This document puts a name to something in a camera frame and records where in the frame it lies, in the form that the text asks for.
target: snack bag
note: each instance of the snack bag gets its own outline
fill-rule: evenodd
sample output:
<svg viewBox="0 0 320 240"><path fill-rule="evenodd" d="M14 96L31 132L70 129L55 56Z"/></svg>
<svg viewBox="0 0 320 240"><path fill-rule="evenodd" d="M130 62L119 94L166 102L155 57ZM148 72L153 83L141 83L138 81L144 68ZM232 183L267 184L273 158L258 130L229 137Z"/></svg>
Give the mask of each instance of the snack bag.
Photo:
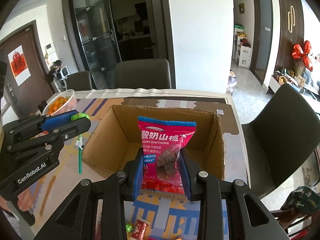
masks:
<svg viewBox="0 0 320 240"><path fill-rule="evenodd" d="M177 160L196 132L195 122L161 121L138 117L144 153L141 188L183 194Z"/></svg>

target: black chair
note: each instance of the black chair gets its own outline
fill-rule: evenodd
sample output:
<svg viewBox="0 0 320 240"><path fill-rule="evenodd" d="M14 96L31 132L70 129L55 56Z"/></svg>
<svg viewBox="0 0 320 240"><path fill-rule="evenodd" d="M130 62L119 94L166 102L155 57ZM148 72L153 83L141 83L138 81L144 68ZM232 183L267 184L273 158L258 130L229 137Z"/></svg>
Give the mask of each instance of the black chair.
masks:
<svg viewBox="0 0 320 240"><path fill-rule="evenodd" d="M242 125L251 189L271 193L289 178L320 142L320 121L306 100L282 85L261 113Z"/></svg>
<svg viewBox="0 0 320 240"><path fill-rule="evenodd" d="M138 59L116 65L115 88L170 89L170 68L166 59Z"/></svg>
<svg viewBox="0 0 320 240"><path fill-rule="evenodd" d="M67 89L73 89L74 91L92 90L90 71L81 71L69 75L67 77Z"/></svg>

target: green candy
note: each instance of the green candy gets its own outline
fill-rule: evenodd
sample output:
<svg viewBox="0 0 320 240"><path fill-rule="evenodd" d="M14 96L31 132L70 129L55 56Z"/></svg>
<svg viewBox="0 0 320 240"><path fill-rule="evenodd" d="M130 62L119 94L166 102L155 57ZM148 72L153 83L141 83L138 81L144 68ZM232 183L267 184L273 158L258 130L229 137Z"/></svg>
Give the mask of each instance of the green candy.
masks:
<svg viewBox="0 0 320 240"><path fill-rule="evenodd" d="M133 225L131 225L130 223L126 223L125 229L127 230L127 233L129 233L133 230Z"/></svg>
<svg viewBox="0 0 320 240"><path fill-rule="evenodd" d="M74 120L77 120L77 119L80 119L80 118L83 118L83 117L86 117L86 118L88 118L90 120L90 117L87 114L85 114L85 113L77 113L77 114L71 116L71 121L74 121Z"/></svg>

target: chair backrest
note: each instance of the chair backrest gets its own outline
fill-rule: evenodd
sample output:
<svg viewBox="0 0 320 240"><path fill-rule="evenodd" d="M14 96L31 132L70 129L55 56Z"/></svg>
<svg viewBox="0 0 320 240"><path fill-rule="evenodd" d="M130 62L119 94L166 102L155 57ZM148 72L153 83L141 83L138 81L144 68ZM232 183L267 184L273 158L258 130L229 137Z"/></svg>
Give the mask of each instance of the chair backrest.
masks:
<svg viewBox="0 0 320 240"><path fill-rule="evenodd" d="M276 187L304 163L320 142L318 116L289 84L278 89L250 125L265 151Z"/></svg>
<svg viewBox="0 0 320 240"><path fill-rule="evenodd" d="M90 71L81 71L71 74L67 77L67 89L74 91L92 90Z"/></svg>
<svg viewBox="0 0 320 240"><path fill-rule="evenodd" d="M115 88L170 89L170 68L166 59L138 59L116 65Z"/></svg>

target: cardboard box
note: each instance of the cardboard box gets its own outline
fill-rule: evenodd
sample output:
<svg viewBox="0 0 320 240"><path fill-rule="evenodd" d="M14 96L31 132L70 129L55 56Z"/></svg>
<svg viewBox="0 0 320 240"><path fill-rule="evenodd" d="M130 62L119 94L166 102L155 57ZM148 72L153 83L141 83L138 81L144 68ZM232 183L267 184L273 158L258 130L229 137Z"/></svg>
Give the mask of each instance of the cardboard box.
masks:
<svg viewBox="0 0 320 240"><path fill-rule="evenodd" d="M196 122L196 133L186 146L201 168L224 179L224 149L219 117L210 111L113 105L86 144L82 160L107 178L134 160L142 147L138 116L165 121Z"/></svg>

